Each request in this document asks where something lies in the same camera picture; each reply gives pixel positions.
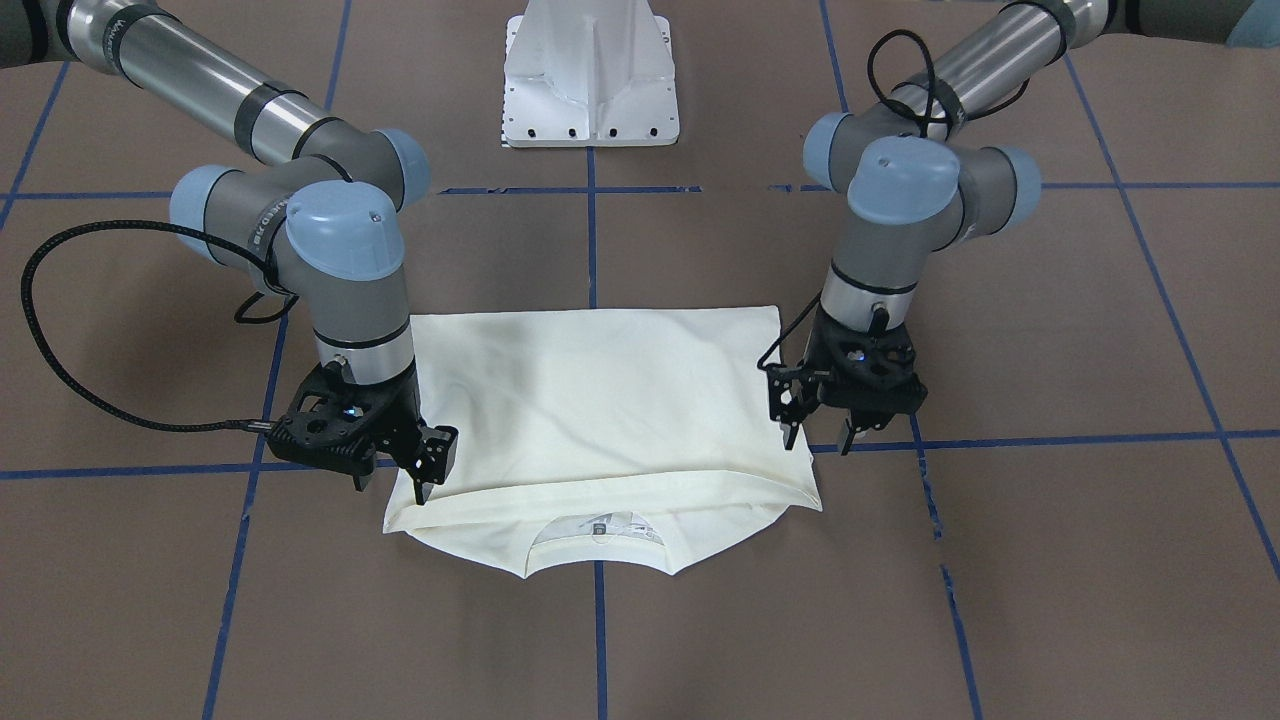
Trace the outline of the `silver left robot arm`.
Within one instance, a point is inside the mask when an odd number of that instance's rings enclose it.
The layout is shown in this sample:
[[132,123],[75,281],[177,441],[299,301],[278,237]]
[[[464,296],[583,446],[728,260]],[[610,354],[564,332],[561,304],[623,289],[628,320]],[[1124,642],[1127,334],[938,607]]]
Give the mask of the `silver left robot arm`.
[[1037,208],[1042,174],[1019,149],[956,149],[974,120],[1004,110],[1029,79],[1107,33],[1228,47],[1277,46],[1275,1],[1010,1],[955,47],[934,56],[923,38],[895,29],[922,53],[923,69],[887,90],[870,79],[865,113],[832,113],[809,131],[803,164],[845,197],[849,223],[822,291],[801,361],[765,351],[769,414],[794,448],[817,409],[842,409],[842,451],[896,416],[911,415],[927,388],[915,372],[906,318],[925,260],[997,234]]

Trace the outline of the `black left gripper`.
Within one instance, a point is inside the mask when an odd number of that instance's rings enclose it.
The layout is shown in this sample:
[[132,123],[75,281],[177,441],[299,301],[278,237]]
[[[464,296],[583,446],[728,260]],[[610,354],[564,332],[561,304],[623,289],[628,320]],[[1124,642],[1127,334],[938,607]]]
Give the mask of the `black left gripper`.
[[916,413],[925,401],[925,386],[915,373],[916,354],[908,328],[891,328],[883,305],[872,309],[868,331],[850,329],[819,306],[808,305],[765,357],[812,313],[815,320],[801,363],[786,366],[765,361],[769,415],[783,432],[783,448],[792,451],[803,421],[819,406],[847,410],[838,442],[838,454],[847,456],[869,430],[884,429],[893,416]]

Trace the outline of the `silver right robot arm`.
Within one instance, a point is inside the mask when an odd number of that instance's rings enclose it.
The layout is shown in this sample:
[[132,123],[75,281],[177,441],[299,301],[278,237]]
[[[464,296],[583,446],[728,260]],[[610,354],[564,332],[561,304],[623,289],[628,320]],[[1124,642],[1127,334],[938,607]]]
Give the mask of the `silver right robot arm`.
[[[430,427],[420,414],[399,214],[428,192],[421,145],[397,129],[353,127],[152,1],[5,1],[3,65],[45,61],[122,77],[262,164],[257,174],[191,170],[172,191],[169,222],[87,223],[35,250],[20,306],[54,375],[129,424],[257,433],[275,457],[348,475],[356,489],[388,456],[425,503],[451,471],[458,432]],[[101,398],[63,366],[36,314],[36,272],[68,241],[106,231],[174,234],[209,261],[243,272],[255,299],[280,297],[284,311],[308,306],[317,365],[278,419],[155,421]]]

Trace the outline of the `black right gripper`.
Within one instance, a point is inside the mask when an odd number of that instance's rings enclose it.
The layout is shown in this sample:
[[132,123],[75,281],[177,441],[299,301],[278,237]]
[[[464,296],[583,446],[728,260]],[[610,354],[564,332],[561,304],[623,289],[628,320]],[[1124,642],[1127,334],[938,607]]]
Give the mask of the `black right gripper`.
[[385,454],[410,474],[413,500],[422,506],[453,466],[458,433],[421,418],[415,363],[371,386],[346,380],[339,364],[328,363],[305,377],[268,432],[268,448],[283,461],[349,475],[360,493]]

